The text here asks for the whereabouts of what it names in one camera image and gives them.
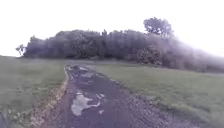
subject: grass verge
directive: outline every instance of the grass verge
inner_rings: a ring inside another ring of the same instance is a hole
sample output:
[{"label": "grass verge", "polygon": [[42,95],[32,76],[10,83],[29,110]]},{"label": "grass verge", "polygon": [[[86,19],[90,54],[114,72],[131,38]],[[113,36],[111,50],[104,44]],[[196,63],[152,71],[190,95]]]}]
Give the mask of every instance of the grass verge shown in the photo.
[{"label": "grass verge", "polygon": [[12,128],[28,128],[34,108],[45,105],[62,85],[63,61],[0,56],[0,65],[0,112]]}]

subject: grassy hillside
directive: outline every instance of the grassy hillside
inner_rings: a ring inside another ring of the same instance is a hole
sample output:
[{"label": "grassy hillside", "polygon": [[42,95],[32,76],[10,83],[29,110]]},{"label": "grassy hillside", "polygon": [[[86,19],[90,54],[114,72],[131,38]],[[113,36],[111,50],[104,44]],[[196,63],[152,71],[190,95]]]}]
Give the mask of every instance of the grassy hillside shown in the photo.
[{"label": "grassy hillside", "polygon": [[85,64],[156,102],[196,115],[213,127],[224,127],[224,75],[151,68],[120,62],[75,61]]},{"label": "grassy hillside", "polygon": [[28,126],[34,106],[41,106],[64,80],[60,61],[0,56],[0,112],[12,127]]}]

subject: sky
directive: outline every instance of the sky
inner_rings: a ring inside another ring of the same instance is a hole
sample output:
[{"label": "sky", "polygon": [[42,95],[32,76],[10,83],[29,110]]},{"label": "sky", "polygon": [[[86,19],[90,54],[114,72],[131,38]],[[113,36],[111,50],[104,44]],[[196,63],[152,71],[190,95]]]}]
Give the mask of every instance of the sky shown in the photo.
[{"label": "sky", "polygon": [[61,30],[144,32],[144,19],[167,19],[184,43],[224,56],[222,0],[0,0],[0,55],[31,36],[48,38]]}]

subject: tall tree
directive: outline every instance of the tall tree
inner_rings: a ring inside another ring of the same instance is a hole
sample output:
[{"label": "tall tree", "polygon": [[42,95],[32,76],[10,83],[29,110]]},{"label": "tall tree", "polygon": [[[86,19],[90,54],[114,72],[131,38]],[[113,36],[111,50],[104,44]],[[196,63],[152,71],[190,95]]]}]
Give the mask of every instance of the tall tree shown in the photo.
[{"label": "tall tree", "polygon": [[167,20],[156,17],[144,20],[144,26],[148,33],[153,33],[161,37],[170,37],[173,35],[171,24]]}]

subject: tree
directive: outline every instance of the tree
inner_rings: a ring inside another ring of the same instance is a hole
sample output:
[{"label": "tree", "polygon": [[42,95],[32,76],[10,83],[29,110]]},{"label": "tree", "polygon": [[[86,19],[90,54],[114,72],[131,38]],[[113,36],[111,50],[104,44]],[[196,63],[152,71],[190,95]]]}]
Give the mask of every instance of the tree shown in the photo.
[{"label": "tree", "polygon": [[148,33],[153,33],[161,37],[170,37],[173,30],[167,20],[161,20],[156,17],[144,20],[144,26]]},{"label": "tree", "polygon": [[23,44],[20,44],[17,48],[16,48],[16,51],[19,52],[19,55],[21,56],[23,54],[25,50],[25,47],[23,46]]}]

